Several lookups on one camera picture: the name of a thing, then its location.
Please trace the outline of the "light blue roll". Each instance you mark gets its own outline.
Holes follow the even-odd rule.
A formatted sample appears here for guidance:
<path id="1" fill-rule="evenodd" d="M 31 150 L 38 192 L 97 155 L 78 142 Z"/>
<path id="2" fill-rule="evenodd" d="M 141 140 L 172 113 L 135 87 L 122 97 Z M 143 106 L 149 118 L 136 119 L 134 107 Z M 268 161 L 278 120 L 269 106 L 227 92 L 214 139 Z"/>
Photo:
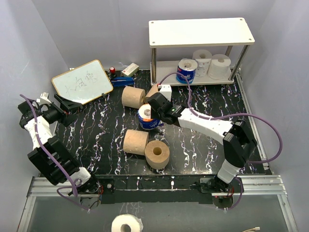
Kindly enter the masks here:
<path id="1" fill-rule="evenodd" d="M 151 118 L 151 106 L 149 104 L 144 104 L 139 108 L 138 118 L 139 124 L 144 130 L 153 130 L 159 126 L 163 126 L 161 120 Z"/>

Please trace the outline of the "blue Tempo roll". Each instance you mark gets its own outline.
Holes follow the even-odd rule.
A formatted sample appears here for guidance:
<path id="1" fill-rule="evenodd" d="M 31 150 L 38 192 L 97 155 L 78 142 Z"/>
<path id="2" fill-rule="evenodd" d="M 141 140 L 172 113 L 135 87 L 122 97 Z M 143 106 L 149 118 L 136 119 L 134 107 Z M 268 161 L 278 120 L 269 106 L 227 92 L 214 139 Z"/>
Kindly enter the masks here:
<path id="1" fill-rule="evenodd" d="M 179 83 L 186 84 L 187 81 L 191 84 L 194 80 L 198 64 L 193 59 L 183 58 L 179 61 L 177 67 L 176 80 Z"/>

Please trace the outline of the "white patterned paper roll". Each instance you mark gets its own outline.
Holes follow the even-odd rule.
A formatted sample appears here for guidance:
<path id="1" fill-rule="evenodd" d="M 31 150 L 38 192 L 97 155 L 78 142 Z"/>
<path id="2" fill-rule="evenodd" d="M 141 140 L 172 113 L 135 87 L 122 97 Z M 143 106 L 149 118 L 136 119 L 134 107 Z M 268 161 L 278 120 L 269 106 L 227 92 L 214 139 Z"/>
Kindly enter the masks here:
<path id="1" fill-rule="evenodd" d="M 203 77 L 208 72 L 212 53 L 208 50 L 199 49 L 193 53 L 193 60 L 197 62 L 196 76 Z"/>

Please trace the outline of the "plain white paper roll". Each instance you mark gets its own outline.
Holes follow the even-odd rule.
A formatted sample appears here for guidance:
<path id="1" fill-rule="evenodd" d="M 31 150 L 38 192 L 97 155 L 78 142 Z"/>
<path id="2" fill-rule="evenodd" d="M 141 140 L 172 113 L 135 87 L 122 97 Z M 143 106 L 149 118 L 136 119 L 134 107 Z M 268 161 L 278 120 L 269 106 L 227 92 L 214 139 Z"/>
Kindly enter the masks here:
<path id="1" fill-rule="evenodd" d="M 212 56 L 208 69 L 208 76 L 214 80 L 226 79 L 230 76 L 231 60 L 224 54 L 216 54 Z"/>

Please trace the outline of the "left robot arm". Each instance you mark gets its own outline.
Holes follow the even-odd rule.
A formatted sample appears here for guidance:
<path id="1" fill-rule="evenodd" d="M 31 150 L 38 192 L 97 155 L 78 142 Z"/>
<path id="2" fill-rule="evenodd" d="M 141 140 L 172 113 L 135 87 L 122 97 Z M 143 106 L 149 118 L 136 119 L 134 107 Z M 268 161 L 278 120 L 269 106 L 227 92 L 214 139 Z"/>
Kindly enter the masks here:
<path id="1" fill-rule="evenodd" d="M 99 189 L 100 181 L 82 167 L 50 130 L 54 122 L 66 127 L 74 122 L 77 116 L 71 112 L 81 108 L 82 104 L 57 94 L 54 97 L 59 106 L 48 99 L 48 93 L 43 93 L 38 100 L 26 98 L 17 107 L 22 114 L 19 125 L 28 131 L 33 142 L 33 150 L 28 153 L 28 158 L 51 184 L 56 186 L 71 180 L 78 190 L 84 188 L 94 193 Z"/>

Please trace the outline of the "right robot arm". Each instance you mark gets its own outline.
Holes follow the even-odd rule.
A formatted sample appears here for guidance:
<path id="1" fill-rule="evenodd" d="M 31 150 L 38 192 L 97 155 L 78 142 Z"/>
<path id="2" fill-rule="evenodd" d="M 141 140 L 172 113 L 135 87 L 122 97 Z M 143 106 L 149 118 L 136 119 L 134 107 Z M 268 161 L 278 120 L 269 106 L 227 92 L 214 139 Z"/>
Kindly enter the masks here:
<path id="1" fill-rule="evenodd" d="M 172 104 L 159 92 L 153 94 L 148 103 L 152 118 L 169 125 L 198 131 L 223 145 L 224 162 L 214 179 L 209 181 L 208 188 L 228 191 L 233 185 L 233 179 L 246 165 L 257 146 L 257 141 L 246 122 L 206 119 L 204 114 L 183 105 Z"/>

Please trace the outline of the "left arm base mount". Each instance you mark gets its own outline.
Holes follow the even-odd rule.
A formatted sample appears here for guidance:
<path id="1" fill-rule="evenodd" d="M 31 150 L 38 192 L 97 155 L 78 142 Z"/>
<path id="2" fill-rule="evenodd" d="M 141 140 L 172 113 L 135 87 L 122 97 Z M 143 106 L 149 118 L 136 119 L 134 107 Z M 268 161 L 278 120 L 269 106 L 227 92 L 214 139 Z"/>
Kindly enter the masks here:
<path id="1" fill-rule="evenodd" d="M 115 181 L 112 178 L 101 178 L 91 174 L 85 184 L 77 188 L 79 194 L 97 194 L 101 203 L 114 200 Z"/>

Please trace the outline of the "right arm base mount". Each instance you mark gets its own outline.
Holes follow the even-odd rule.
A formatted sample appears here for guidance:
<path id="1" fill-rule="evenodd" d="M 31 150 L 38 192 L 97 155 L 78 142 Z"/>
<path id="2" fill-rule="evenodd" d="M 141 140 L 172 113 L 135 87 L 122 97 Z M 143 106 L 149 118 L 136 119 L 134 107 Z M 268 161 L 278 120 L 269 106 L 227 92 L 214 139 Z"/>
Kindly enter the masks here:
<path id="1" fill-rule="evenodd" d="M 194 182 L 190 189 L 196 189 L 200 193 L 210 193 L 215 196 L 231 197 L 236 193 L 243 193 L 244 187 L 240 178 L 234 178 L 229 184 L 217 177 L 204 177 Z"/>

